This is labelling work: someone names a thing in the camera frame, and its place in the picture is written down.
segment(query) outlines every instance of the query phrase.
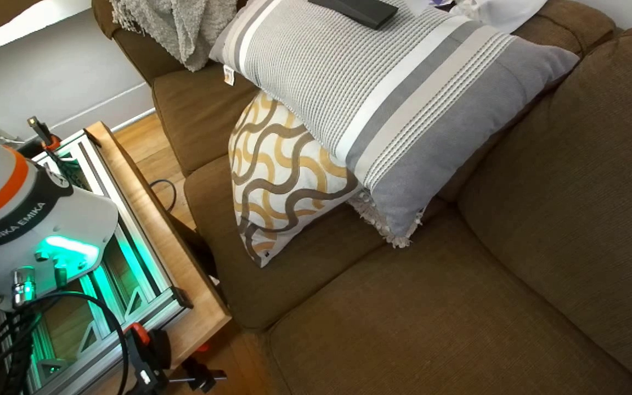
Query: striped pillow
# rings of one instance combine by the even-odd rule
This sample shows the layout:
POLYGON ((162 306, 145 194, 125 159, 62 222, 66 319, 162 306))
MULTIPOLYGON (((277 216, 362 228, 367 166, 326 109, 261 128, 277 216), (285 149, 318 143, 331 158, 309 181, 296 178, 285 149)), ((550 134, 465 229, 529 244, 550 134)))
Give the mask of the striped pillow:
POLYGON ((253 0, 210 57, 302 117, 407 246, 455 171, 578 57, 425 8, 371 31, 307 0, 253 0))
POLYGON ((232 208, 249 255, 271 263, 358 187, 279 100, 257 94, 229 140, 232 208))

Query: white wall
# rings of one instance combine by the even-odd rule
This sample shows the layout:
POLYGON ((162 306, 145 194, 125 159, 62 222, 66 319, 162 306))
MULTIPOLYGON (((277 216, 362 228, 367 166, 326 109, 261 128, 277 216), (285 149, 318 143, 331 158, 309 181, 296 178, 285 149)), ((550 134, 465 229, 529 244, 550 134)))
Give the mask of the white wall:
POLYGON ((632 25, 632 0, 580 0, 610 15, 622 29, 632 25))
POLYGON ((91 10, 0 45, 0 128, 31 137, 29 115, 59 135, 152 109, 150 88, 91 10))

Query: blanket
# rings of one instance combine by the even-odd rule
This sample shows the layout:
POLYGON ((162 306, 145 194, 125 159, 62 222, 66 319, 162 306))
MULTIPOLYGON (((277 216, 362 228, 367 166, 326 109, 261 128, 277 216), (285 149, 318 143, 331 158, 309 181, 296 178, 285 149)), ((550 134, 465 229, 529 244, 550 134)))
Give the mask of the blanket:
POLYGON ((120 29, 147 32, 194 72, 235 15, 235 0, 111 0, 111 6, 120 29))

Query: throw pillow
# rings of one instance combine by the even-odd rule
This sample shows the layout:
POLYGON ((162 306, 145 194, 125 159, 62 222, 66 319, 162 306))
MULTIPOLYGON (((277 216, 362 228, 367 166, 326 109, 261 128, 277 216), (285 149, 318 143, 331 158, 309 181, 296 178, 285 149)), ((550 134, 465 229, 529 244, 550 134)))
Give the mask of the throw pillow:
POLYGON ((238 121, 229 159, 238 228, 261 264, 358 187, 346 166, 265 94, 257 94, 238 121))
POLYGON ((367 216, 396 246, 447 178, 578 60, 433 6, 373 31, 307 0, 253 0, 210 57, 346 162, 377 212, 367 216))

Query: couch armrest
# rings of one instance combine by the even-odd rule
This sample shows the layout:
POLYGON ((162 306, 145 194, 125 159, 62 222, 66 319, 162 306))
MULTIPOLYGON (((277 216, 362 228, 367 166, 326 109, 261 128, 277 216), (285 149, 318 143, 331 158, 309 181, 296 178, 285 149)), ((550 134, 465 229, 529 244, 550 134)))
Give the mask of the couch armrest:
POLYGON ((92 0, 92 10, 103 35, 120 45, 125 57, 137 66, 147 82, 160 74, 184 67, 152 37, 122 31, 118 24, 114 24, 109 0, 92 0))
POLYGON ((573 0, 548 0, 537 15, 515 31, 529 42, 560 45, 578 54, 590 53, 614 32, 617 24, 606 12, 573 0))

